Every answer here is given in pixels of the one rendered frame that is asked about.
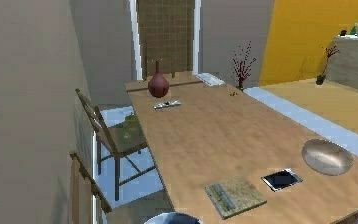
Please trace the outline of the light wooden dining table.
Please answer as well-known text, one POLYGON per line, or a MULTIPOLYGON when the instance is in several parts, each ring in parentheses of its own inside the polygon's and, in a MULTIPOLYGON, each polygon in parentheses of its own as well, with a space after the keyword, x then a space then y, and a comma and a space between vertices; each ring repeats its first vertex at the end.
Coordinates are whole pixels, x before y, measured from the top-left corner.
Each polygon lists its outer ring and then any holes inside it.
POLYGON ((210 87, 176 75, 155 110, 144 81, 126 90, 173 207, 204 224, 331 224, 358 213, 358 158, 341 176, 325 176, 303 161, 301 147, 314 132, 229 84, 210 87), (262 177, 291 169, 301 183, 273 192, 262 177), (267 203, 222 220, 205 186, 244 176, 267 203))

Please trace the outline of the silver remote control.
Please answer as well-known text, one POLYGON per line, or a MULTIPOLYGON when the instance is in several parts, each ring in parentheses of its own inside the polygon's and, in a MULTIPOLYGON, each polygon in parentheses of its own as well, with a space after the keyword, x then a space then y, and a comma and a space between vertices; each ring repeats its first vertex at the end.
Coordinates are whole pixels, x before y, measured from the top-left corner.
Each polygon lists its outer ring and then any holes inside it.
POLYGON ((169 108, 169 107, 175 107, 175 106, 180 106, 181 102, 175 100, 175 101, 167 101, 167 102, 162 102, 162 103, 158 103, 153 105, 153 109, 157 110, 157 109, 163 109, 163 108, 169 108))

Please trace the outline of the blue round object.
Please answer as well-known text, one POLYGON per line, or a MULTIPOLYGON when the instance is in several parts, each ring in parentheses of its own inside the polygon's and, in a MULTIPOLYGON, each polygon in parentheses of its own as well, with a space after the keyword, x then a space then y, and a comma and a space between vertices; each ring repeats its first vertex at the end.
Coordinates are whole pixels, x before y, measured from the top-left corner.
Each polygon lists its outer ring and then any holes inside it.
POLYGON ((169 212, 154 216, 144 224, 203 224, 203 222, 185 213, 169 212))

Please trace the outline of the dark red vase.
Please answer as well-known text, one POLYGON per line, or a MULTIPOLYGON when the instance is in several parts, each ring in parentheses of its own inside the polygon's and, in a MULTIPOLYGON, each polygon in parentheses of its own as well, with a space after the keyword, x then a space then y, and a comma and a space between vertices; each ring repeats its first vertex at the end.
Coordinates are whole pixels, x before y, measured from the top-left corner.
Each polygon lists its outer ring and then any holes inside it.
POLYGON ((148 90, 150 94, 155 98, 164 97, 169 90, 169 82, 164 78, 160 72, 159 62, 155 62, 156 73, 148 82, 148 90))

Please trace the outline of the olive green book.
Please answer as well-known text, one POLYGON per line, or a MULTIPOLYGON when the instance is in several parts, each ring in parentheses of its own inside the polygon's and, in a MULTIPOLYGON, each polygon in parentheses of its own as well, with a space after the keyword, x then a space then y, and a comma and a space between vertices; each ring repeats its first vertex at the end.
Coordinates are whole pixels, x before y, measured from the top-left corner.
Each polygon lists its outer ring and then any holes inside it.
POLYGON ((222 220, 267 203, 266 198, 244 176, 210 184, 204 190, 222 220))

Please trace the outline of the black tablet with white frame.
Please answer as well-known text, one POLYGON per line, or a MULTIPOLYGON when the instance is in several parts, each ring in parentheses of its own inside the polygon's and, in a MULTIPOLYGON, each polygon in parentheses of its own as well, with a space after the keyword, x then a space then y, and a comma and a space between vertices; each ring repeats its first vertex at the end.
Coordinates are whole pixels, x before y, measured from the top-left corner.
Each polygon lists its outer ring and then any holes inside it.
POLYGON ((273 191, 279 191, 303 181, 291 169, 283 169, 262 177, 262 181, 273 191))

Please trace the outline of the red twig house plant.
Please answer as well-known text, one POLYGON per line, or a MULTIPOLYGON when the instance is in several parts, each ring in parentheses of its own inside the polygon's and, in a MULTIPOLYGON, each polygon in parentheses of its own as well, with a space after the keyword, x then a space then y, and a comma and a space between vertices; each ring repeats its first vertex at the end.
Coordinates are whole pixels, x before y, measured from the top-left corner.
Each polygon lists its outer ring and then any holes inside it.
POLYGON ((237 83, 239 90, 244 89, 244 81, 251 76, 252 66, 256 62, 255 57, 251 57, 252 45, 251 41, 248 42, 247 46, 243 48, 239 46, 234 51, 233 63, 233 78, 237 83))
POLYGON ((339 53, 340 50, 336 47, 336 46, 331 46, 331 47, 327 47, 325 49, 325 52, 326 52, 326 59, 325 59, 325 63, 324 63, 324 67, 323 67, 323 70, 322 72, 316 77, 316 81, 315 83, 317 85, 322 85, 324 83, 324 81, 326 80, 326 69, 328 67, 328 64, 329 64, 329 60, 330 58, 339 53))

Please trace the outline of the white keyboard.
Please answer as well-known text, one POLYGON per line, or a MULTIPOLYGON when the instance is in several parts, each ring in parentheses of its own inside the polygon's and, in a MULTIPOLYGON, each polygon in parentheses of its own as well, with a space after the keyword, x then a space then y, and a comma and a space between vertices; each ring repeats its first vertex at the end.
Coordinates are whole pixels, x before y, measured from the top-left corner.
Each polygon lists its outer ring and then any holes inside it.
POLYGON ((224 84, 223 80, 217 78, 216 76, 210 73, 197 74, 196 77, 200 79, 202 82, 204 82, 205 84, 207 84, 208 86, 218 86, 224 84))

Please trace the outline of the grey metal bowl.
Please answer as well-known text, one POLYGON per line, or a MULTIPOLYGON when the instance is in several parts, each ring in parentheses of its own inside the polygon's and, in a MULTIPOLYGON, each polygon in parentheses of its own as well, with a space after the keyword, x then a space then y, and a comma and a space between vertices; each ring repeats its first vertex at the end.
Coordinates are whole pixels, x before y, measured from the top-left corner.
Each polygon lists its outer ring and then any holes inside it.
POLYGON ((354 164, 354 156, 351 152, 325 139, 306 140, 301 155, 312 170, 328 176, 342 175, 354 164))

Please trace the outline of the brown gridded room door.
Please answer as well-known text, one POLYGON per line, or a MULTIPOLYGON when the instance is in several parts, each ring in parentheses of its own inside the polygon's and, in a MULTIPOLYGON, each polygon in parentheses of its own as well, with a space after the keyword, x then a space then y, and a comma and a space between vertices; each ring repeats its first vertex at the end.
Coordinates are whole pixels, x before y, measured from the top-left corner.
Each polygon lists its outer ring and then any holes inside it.
POLYGON ((148 59, 172 58, 175 72, 192 71, 195 0, 136 0, 142 78, 148 59))

